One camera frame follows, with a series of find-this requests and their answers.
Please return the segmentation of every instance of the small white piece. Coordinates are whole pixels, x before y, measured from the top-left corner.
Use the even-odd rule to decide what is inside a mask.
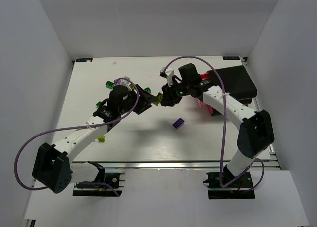
[[[121,83],[120,83],[120,85],[123,85],[123,86],[126,86],[130,91],[132,90],[131,88],[130,88],[130,86],[129,86],[129,82],[127,81],[127,80],[121,80]]]
[[[166,76],[167,76],[167,84],[168,84],[168,86],[169,87],[171,87],[172,85],[173,85],[173,76],[175,75],[175,72],[174,72],[174,70],[173,69],[171,69],[171,68],[167,68],[166,70],[165,70],[165,72],[164,72],[165,74],[166,74]]]

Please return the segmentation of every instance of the white table surface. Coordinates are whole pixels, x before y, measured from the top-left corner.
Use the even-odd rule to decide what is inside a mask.
[[[257,182],[261,172],[251,171]],[[204,171],[126,171],[118,197],[32,192],[35,227],[297,227],[308,225],[289,171],[266,171],[255,199],[208,200]]]
[[[166,79],[159,76],[161,68],[174,57],[93,58],[92,62],[77,62],[66,95],[58,127],[84,124],[96,110],[96,103],[109,97],[105,83],[119,77],[130,77],[143,88],[150,87],[157,95]],[[203,57],[217,68],[241,65],[241,61],[224,61],[222,57]],[[199,73],[210,68],[194,59],[181,59],[172,64],[178,68],[194,63]],[[175,129],[178,119],[185,124]],[[223,116],[211,116],[207,107],[199,107],[196,99],[185,97],[175,107],[152,106],[141,115],[132,113],[108,134],[104,143],[94,142],[75,161],[197,161],[219,160]],[[54,141],[70,131],[55,134]],[[237,150],[238,130],[227,123],[225,160]],[[259,158],[269,160],[267,149]]]

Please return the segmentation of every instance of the black joint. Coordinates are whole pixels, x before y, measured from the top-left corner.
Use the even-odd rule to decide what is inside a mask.
[[[42,144],[36,155],[32,176],[54,193],[60,193],[71,181],[67,153],[56,150],[55,145]]]
[[[253,159],[275,141],[270,114],[262,110],[240,125],[237,146],[241,153]]]

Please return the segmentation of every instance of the yellow-green block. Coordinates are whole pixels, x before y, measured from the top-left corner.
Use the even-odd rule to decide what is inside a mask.
[[[100,136],[100,137],[97,138],[97,140],[98,140],[99,142],[104,142],[105,139],[106,139],[105,136]]]
[[[160,102],[162,102],[162,100],[163,100],[163,94],[159,92],[156,95],[156,97],[157,97],[157,101],[154,102],[153,104],[157,107],[160,104]]]

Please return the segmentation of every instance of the metal bar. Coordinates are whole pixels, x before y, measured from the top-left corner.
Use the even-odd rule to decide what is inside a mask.
[[[153,168],[219,168],[219,162],[137,162],[137,163],[102,163],[103,167],[110,169],[153,169]],[[264,161],[265,167],[279,167],[277,161]],[[261,167],[260,162],[254,162],[252,167]]]

